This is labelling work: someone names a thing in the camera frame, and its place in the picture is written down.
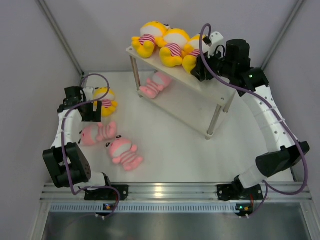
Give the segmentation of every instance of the wall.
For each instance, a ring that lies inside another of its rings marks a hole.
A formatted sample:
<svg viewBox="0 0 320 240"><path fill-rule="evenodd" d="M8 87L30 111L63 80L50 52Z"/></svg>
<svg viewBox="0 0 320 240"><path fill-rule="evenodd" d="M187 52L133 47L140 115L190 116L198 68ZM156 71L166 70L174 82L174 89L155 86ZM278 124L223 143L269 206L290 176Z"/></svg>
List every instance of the wall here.
<svg viewBox="0 0 320 240"><path fill-rule="evenodd" d="M34 0L0 2L0 239L33 226L64 87L79 77Z"/></svg>
<svg viewBox="0 0 320 240"><path fill-rule="evenodd" d="M320 212L320 1L307 0L271 59L266 75L289 127L308 141L306 155L312 196ZM295 169L304 177L301 163Z"/></svg>
<svg viewBox="0 0 320 240"><path fill-rule="evenodd" d="M242 38L260 66L296 0L46 0L81 67L130 70L125 49L149 21L198 34L205 23L225 39Z"/></svg>

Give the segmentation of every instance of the pink plush toy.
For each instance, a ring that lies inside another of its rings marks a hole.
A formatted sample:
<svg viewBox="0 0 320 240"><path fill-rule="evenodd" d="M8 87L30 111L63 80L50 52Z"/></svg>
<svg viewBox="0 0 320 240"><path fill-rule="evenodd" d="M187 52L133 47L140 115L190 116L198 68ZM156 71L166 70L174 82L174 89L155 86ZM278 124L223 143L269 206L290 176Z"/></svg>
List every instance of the pink plush toy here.
<svg viewBox="0 0 320 240"><path fill-rule="evenodd" d="M136 169L144 160L142 156L136 154L138 150L137 145L132 144L129 139L120 135L113 142L108 142L105 146L112 157L112 162L114 164L122 164L125 171Z"/></svg>
<svg viewBox="0 0 320 240"><path fill-rule="evenodd" d="M140 91L148 98L154 99L158 96L159 92L168 87L171 82L172 79L170 77L158 71L151 79L149 77L146 79L146 85L141 86Z"/></svg>
<svg viewBox="0 0 320 240"><path fill-rule="evenodd" d="M79 143L92 146L103 140L113 139L117 134L117 124L115 121L104 126L101 122L85 127L81 132Z"/></svg>

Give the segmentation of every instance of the stuffed toy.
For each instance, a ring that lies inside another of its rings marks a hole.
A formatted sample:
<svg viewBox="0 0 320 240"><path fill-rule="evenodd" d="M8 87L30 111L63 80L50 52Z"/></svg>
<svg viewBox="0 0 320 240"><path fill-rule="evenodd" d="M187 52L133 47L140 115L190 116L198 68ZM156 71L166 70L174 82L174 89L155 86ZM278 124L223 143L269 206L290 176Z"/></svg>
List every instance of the stuffed toy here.
<svg viewBox="0 0 320 240"><path fill-rule="evenodd" d="M169 28L158 21L148 22L140 29L140 36L132 38L131 44L140 57L149 58L155 51L158 38L163 37Z"/></svg>
<svg viewBox="0 0 320 240"><path fill-rule="evenodd" d="M114 164L122 164L125 171L136 169L144 160L142 156L136 154L138 147L120 135L113 142L106 145L107 151Z"/></svg>
<svg viewBox="0 0 320 240"><path fill-rule="evenodd" d="M154 99L158 94L163 91L172 79L162 72L157 71L151 78L146 79L146 85L140 87L140 91L148 98Z"/></svg>
<svg viewBox="0 0 320 240"><path fill-rule="evenodd" d="M79 144L92 146L104 140L113 139L117 135L117 124L115 121L108 125L103 125L101 122L86 126L81 132Z"/></svg>
<svg viewBox="0 0 320 240"><path fill-rule="evenodd" d="M200 40L200 34L195 35L193 38L191 38L188 43L184 46L184 51L186 53L186 56L183 59L182 66L184 70L191 74L191 70L195 68L197 64L197 57L200 54L200 48L199 48L199 40ZM205 54L210 49L210 46L208 46L203 40L202 40L202 50Z"/></svg>
<svg viewBox="0 0 320 240"><path fill-rule="evenodd" d="M175 67L182 64L185 45L190 40L186 31L179 28L170 28L163 37L156 41L161 48L159 56L166 67Z"/></svg>
<svg viewBox="0 0 320 240"><path fill-rule="evenodd" d="M93 93L93 99L101 98L104 94L106 94L108 88L107 87L96 87ZM114 101L116 98L114 91L111 89L109 90L108 94L101 99L102 102L102 109L101 109L101 116L108 117L116 111L116 107L118 103Z"/></svg>

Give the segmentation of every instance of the shelf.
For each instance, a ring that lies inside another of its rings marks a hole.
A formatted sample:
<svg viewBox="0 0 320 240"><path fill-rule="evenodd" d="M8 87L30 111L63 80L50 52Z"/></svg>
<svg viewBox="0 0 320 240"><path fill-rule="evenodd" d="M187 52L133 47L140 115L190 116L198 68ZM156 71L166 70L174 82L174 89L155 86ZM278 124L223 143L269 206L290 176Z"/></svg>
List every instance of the shelf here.
<svg viewBox="0 0 320 240"><path fill-rule="evenodd" d="M203 134L208 139L213 136L208 135L207 130L214 116L217 105L198 94L195 94L179 82L173 81L154 99L148 98L141 91L138 91L138 94L143 96L149 102L165 110L173 117L179 119L189 127ZM221 111L214 130L218 129L226 115L226 113Z"/></svg>
<svg viewBox="0 0 320 240"><path fill-rule="evenodd" d="M194 76L186 73L182 66L176 67L166 67L161 63L159 58L159 50L153 53L149 58L141 58L136 50L132 46L128 47L126 51L130 56L136 58L143 63L146 63L151 68L156 69L169 75L174 80L187 86L192 91L201 94L203 97L214 101L216 104L224 106L227 104L228 100L231 98L235 90L223 85L216 79L210 81L198 81Z"/></svg>
<svg viewBox="0 0 320 240"><path fill-rule="evenodd" d="M116 121L118 134L137 144L138 153L144 157L141 166L126 172L121 165L112 163L104 147L105 142L95 146L82 146L81 150L91 169L106 173L112 182L231 182L235 176L255 164L257 156L267 152L264 137L255 118L237 95L228 116L214 133L214 138L206 140L202 134L181 124L159 107L139 98L132 72L101 74L109 80L118 102L116 112L103 119L103 122ZM150 74L152 72L139 72L141 81ZM106 83L98 76L90 76L86 85L105 87ZM189 98L205 100L197 93L190 92L192 95ZM293 182L293 177L288 169L271 177L269 181Z"/></svg>

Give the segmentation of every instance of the yellow stuffed animal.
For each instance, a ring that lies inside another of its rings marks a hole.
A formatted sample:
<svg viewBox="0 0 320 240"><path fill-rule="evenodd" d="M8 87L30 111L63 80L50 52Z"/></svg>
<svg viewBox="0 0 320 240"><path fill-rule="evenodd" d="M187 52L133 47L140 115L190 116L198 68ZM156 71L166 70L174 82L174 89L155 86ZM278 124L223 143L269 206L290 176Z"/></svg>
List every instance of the yellow stuffed animal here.
<svg viewBox="0 0 320 240"><path fill-rule="evenodd" d="M140 29L140 36L132 38L131 44L140 57L149 58L155 51L158 38L163 37L169 28L158 21L148 22Z"/></svg>
<svg viewBox="0 0 320 240"><path fill-rule="evenodd" d="M191 38L188 43L184 46L184 51L186 53L186 56L183 59L182 66L184 70L190 74L191 70L195 68L197 64L197 57L200 54L200 48L199 48L199 40L200 40L200 34L195 35L193 38ZM205 54L210 49L210 46L208 46L202 39L202 50Z"/></svg>
<svg viewBox="0 0 320 240"><path fill-rule="evenodd" d="M104 94L106 94L108 88L107 87L100 87L95 90L93 94L93 99L101 98ZM102 110L101 110L101 116L102 117L108 117L111 114L113 114L116 111L116 107L118 106L118 103L114 101L116 98L114 91L111 89L109 90L108 94L101 99L102 101Z"/></svg>
<svg viewBox="0 0 320 240"><path fill-rule="evenodd" d="M188 33L179 28L170 28L162 38L156 41L161 48L159 56L162 64L167 67L175 67L182 64L185 53L185 45L190 40Z"/></svg>

